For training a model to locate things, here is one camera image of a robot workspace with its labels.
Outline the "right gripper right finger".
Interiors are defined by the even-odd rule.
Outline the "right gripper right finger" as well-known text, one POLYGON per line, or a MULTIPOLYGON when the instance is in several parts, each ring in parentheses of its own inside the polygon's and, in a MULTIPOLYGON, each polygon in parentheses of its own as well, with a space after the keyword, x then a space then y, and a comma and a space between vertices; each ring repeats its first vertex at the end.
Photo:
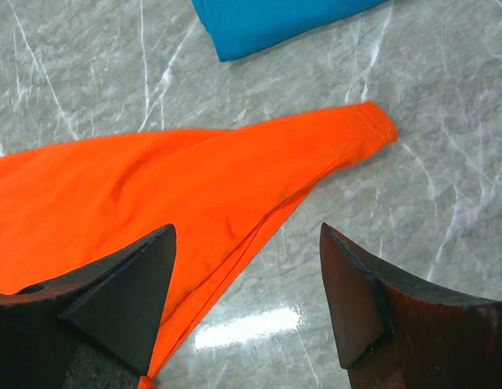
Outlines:
POLYGON ((502 301, 423 280, 327 224, 320 259, 352 387, 502 388, 502 301))

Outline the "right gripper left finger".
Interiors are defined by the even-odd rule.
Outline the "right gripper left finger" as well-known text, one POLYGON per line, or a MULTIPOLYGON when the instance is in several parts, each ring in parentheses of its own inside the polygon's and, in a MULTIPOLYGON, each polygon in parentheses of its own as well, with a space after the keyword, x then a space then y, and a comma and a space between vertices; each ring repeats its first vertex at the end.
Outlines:
POLYGON ((136 388, 176 251, 166 224, 62 276, 0 293, 0 388, 136 388))

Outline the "orange t shirt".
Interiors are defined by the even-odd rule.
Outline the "orange t shirt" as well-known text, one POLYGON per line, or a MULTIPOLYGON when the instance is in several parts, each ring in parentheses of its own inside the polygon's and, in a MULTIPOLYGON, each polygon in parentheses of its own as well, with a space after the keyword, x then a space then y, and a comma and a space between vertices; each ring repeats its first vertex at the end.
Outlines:
POLYGON ((174 225, 170 289, 140 382, 149 388, 317 183, 397 138, 367 101, 239 130, 114 135, 0 157, 0 293, 174 225))

